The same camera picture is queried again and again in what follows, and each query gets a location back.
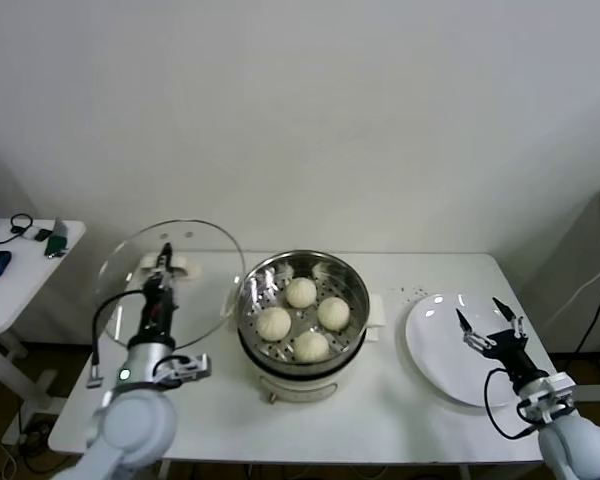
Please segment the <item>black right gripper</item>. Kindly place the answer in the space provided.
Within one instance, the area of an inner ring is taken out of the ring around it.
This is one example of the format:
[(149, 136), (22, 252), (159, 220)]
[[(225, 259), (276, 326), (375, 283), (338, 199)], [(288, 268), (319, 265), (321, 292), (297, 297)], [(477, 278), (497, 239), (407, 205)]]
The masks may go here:
[(491, 334), (487, 338), (476, 332), (464, 314), (457, 309), (463, 341), (474, 350), (485, 350), (485, 358), (500, 362), (513, 384), (529, 384), (539, 379), (540, 369), (525, 350), (528, 339), (524, 337), (522, 317), (517, 316), (508, 305), (496, 297), (493, 298), (493, 302), (512, 329)]

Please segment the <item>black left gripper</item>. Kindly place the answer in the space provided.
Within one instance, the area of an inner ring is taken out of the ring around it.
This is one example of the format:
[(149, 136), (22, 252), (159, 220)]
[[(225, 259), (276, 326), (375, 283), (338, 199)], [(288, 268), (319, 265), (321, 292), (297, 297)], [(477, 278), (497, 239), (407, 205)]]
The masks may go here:
[(177, 310), (174, 290), (169, 285), (161, 284), (166, 272), (170, 278), (174, 277), (172, 259), (172, 245), (166, 243), (165, 253), (163, 251), (159, 253), (153, 269), (153, 276), (158, 280), (147, 280), (142, 288), (145, 305), (141, 311), (139, 337), (143, 342), (175, 344), (171, 336), (173, 315)]

